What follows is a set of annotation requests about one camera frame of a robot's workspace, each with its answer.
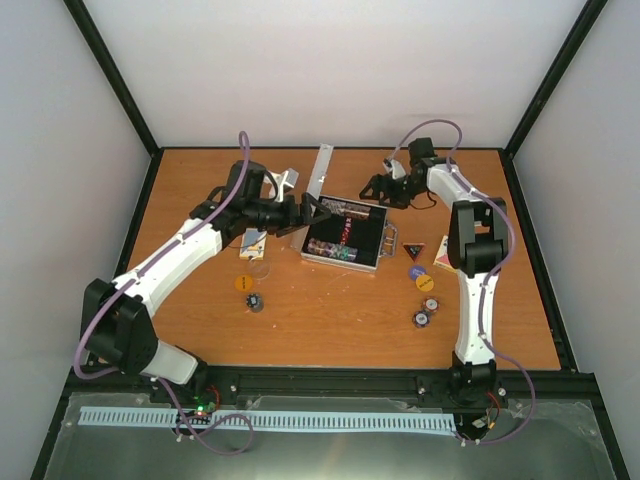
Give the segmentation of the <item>silver aluminium poker case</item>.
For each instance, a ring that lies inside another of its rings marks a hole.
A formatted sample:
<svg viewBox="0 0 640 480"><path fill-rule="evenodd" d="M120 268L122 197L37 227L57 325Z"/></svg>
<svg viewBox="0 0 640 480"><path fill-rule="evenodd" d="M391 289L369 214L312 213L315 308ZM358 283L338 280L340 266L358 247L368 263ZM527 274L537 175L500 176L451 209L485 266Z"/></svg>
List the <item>silver aluminium poker case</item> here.
<svg viewBox="0 0 640 480"><path fill-rule="evenodd" d="M385 207L322 193L333 150L319 147L306 188L323 208L312 210L319 222L295 232L291 248L308 261L373 273L395 255L398 230Z"/></svg>

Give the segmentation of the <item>blue playing card deck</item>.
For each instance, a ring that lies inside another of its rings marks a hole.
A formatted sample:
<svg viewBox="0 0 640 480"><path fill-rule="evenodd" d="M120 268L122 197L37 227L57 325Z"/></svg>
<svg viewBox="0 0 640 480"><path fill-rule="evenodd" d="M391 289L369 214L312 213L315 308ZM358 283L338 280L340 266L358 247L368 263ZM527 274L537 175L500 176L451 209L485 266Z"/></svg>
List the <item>blue playing card deck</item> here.
<svg viewBox="0 0 640 480"><path fill-rule="evenodd" d="M239 258L241 260L262 260L264 258L267 233L249 228L242 236Z"/></svg>

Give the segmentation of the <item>purple small blind button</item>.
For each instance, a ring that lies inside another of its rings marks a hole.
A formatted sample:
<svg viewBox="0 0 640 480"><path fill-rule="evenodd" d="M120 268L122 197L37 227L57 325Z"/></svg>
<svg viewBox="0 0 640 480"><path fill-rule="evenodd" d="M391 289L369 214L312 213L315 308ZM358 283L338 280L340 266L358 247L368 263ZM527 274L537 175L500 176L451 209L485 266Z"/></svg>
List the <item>purple small blind button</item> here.
<svg viewBox="0 0 640 480"><path fill-rule="evenodd" d="M420 265L413 265L409 268L408 275L412 281L415 281L418 277L426 275L427 271Z"/></svg>

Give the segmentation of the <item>red playing card deck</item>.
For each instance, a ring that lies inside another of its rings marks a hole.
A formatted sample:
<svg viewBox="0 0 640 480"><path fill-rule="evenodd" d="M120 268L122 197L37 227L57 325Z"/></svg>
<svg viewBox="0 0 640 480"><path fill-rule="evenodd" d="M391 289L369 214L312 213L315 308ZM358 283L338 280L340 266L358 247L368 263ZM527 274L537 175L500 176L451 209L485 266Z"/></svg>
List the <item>red playing card deck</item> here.
<svg viewBox="0 0 640 480"><path fill-rule="evenodd" d="M456 269L451 265L448 257L448 236L444 235L441 239L438 251L435 255L433 265L444 269L450 273L455 273Z"/></svg>

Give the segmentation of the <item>yellow big blind button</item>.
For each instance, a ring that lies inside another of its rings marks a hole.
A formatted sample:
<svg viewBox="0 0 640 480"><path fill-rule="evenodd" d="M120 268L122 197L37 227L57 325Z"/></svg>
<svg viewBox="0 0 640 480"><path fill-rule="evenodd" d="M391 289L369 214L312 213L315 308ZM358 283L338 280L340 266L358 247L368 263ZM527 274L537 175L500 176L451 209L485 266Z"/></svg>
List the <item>yellow big blind button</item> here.
<svg viewBox="0 0 640 480"><path fill-rule="evenodd" d="M434 289L435 281L430 275L422 274L415 279L415 285L421 292L430 292Z"/></svg>

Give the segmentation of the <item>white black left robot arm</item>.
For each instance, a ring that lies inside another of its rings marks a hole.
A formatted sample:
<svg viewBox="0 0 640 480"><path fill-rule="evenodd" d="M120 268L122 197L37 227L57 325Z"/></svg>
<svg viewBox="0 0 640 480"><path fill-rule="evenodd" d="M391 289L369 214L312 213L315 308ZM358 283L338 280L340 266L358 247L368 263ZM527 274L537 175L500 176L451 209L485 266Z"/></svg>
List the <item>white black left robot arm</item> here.
<svg viewBox="0 0 640 480"><path fill-rule="evenodd" d="M295 177L292 170L275 174L252 161L236 162L226 184L214 188L149 258L86 287L77 351L106 361L104 374L165 380L184 401L201 400L208 390L207 363L160 340L153 318L188 276L247 230L282 237L329 219L329 209L311 194L290 194Z"/></svg>

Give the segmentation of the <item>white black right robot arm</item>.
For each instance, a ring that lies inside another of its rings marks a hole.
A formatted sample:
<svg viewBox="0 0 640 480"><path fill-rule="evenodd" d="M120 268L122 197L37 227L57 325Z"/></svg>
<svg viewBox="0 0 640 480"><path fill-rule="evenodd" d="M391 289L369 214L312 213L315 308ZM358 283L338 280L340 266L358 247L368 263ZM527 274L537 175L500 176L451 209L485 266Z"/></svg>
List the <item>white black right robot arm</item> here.
<svg viewBox="0 0 640 480"><path fill-rule="evenodd" d="M412 141L409 157L409 170L394 155L385 158L386 173L371 177L359 197L406 209L418 195L434 194L450 209L447 257L459 281L460 326L447 390L454 404L475 406L496 384L493 303L512 232L506 203L477 190L455 161L435 154L429 138Z"/></svg>

